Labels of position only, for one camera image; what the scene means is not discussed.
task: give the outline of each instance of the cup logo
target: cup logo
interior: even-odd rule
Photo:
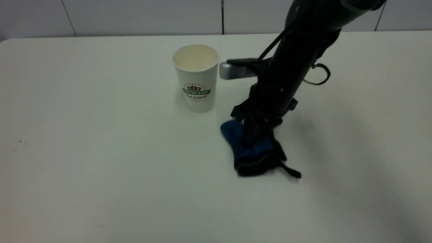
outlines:
[[[187,83],[183,86],[183,92],[190,95],[208,95],[211,90],[207,90],[203,85],[196,83]]]
[[[186,97],[192,101],[202,101],[207,98],[211,90],[207,90],[203,85],[197,83],[187,83],[183,86]]]

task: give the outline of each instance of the cup rim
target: cup rim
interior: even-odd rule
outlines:
[[[215,64],[213,64],[211,67],[208,67],[208,68],[203,69],[203,70],[198,70],[198,71],[189,71],[189,70],[186,70],[186,69],[183,69],[183,68],[177,66],[177,65],[175,64],[175,61],[174,61],[174,56],[175,56],[175,54],[176,54],[180,49],[182,49],[182,48],[184,48],[184,47],[187,47],[187,46],[191,46],[191,45],[204,45],[204,46],[207,46],[207,47],[212,48],[212,49],[217,53],[217,60],[216,60]],[[207,70],[209,70],[209,69],[215,67],[215,66],[219,63],[220,55],[219,55],[219,52],[218,52],[214,47],[209,46],[209,45],[206,45],[206,44],[191,44],[191,45],[185,45],[185,46],[183,46],[183,47],[180,47],[180,48],[179,48],[178,50],[176,50],[176,51],[174,52],[174,54],[172,55],[172,63],[174,64],[174,66],[175,66],[176,68],[178,68],[178,69],[180,69],[180,70],[182,70],[182,71],[184,71],[184,72],[188,72],[188,73],[200,73],[200,72],[204,72],[204,71],[207,71]]]

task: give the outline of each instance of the white paper cup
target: white paper cup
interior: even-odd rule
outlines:
[[[208,45],[187,45],[172,57],[186,104],[193,112],[206,112],[215,103],[219,54]]]

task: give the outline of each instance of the white wall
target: white wall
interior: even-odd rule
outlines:
[[[226,34],[278,33],[293,0],[224,0]],[[374,31],[381,9],[368,12],[343,31]]]
[[[64,0],[77,36],[222,34],[220,0]]]
[[[61,0],[0,0],[0,41],[75,36]]]
[[[432,1],[388,0],[377,30],[432,30]]]

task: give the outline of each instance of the green logo label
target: green logo label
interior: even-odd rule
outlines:
[[[210,91],[211,90],[192,91],[192,90],[183,89],[183,92],[185,92],[186,94],[191,94],[191,95],[207,95],[210,93]]]

